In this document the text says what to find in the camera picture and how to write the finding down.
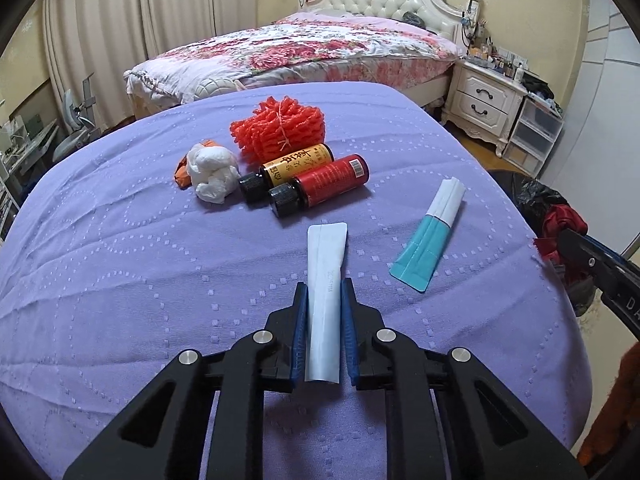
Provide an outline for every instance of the bottle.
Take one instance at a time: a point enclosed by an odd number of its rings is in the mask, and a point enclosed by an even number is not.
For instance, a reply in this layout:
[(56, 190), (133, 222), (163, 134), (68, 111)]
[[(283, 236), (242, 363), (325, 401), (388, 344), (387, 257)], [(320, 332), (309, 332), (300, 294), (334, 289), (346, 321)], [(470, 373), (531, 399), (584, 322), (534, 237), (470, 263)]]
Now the bottle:
[(524, 69), (522, 67), (522, 63), (518, 65), (518, 69), (516, 70), (516, 77), (513, 80), (516, 83), (522, 83), (522, 78), (524, 77)]
[(362, 186), (369, 180), (369, 168), (359, 155), (349, 155), (335, 162), (305, 171), (287, 184), (269, 191), (271, 209), (277, 217), (318, 205), (333, 196)]
[(240, 191), (248, 204), (258, 202), (269, 197), (272, 187), (284, 184), (294, 175), (319, 168), (333, 160), (334, 154), (326, 144), (297, 150), (263, 164), (255, 173), (240, 177)]

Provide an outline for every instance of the orange fabric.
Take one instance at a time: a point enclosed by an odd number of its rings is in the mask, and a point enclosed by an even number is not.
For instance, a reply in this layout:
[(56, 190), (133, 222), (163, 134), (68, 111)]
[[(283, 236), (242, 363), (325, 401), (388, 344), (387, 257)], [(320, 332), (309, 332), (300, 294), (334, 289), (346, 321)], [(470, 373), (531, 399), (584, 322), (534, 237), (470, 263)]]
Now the orange fabric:
[(631, 428), (640, 422), (639, 377), (640, 342), (632, 346), (620, 361), (618, 378), (609, 398), (582, 443), (578, 461), (583, 466), (589, 464), (596, 455), (605, 455), (611, 451), (625, 424)]
[[(209, 139), (203, 140), (201, 144), (206, 148), (209, 148), (211, 146), (219, 146), (217, 142)], [(175, 168), (174, 180), (180, 189), (187, 189), (191, 185), (191, 177), (189, 176), (189, 173), (187, 173), (186, 155), (180, 160), (180, 162), (178, 163), (178, 167)]]
[(288, 96), (282, 101), (269, 97), (251, 117), (231, 123), (229, 129), (242, 155), (264, 164), (324, 142), (324, 114)]

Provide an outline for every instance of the nightstand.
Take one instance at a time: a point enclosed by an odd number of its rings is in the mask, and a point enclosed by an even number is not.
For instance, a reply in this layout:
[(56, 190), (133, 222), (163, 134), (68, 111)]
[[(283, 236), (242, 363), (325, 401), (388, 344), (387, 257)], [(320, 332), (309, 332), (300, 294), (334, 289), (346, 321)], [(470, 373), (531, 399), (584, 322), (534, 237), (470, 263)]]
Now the nightstand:
[(451, 121), (469, 137), (495, 144), (502, 156), (527, 91), (507, 77), (460, 60), (453, 69), (440, 124)]

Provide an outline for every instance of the blue and white tube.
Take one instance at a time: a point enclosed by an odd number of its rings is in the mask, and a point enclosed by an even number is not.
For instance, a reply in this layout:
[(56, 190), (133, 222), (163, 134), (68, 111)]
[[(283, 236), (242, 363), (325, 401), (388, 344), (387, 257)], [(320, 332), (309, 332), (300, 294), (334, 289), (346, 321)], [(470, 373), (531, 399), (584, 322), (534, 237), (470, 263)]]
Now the blue and white tube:
[(465, 191), (456, 178), (442, 181), (427, 214), (389, 270), (394, 278), (419, 292), (427, 290)]

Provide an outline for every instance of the bed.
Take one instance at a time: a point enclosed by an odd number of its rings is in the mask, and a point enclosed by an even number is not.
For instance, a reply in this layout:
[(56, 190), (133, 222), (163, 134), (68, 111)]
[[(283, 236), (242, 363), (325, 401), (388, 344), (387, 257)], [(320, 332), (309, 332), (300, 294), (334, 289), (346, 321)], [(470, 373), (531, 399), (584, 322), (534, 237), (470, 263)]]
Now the bed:
[[(387, 84), (421, 107), (446, 95), (448, 69), (465, 52), (461, 10), (444, 0), (300, 3), (300, 13), (279, 22), (185, 45), (125, 72), (136, 117), (213, 95), (297, 82)], [(466, 17), (476, 20), (479, 0), (469, 0), (465, 9)], [(408, 11), (424, 21), (428, 32), (399, 23)], [(426, 51), (430, 37), (438, 52)], [(343, 38), (366, 48), (326, 48)]]
[[(173, 181), (194, 143), (236, 150), (231, 121), (285, 94), (326, 117), (335, 156), (368, 162), (364, 188), (285, 221)], [(468, 186), (425, 294), (388, 273), (444, 178)], [(228, 349), (288, 306), (306, 230), (345, 221), (344, 273), (385, 323), (437, 351), (471, 349), (567, 447), (591, 400), (574, 313), (533, 233), (435, 120), (387, 86), (308, 83), (236, 92), (137, 121), (56, 165), (0, 248), (0, 402), (53, 479), (184, 348)], [(264, 478), (384, 479), (382, 392), (303, 384), (268, 394)]]

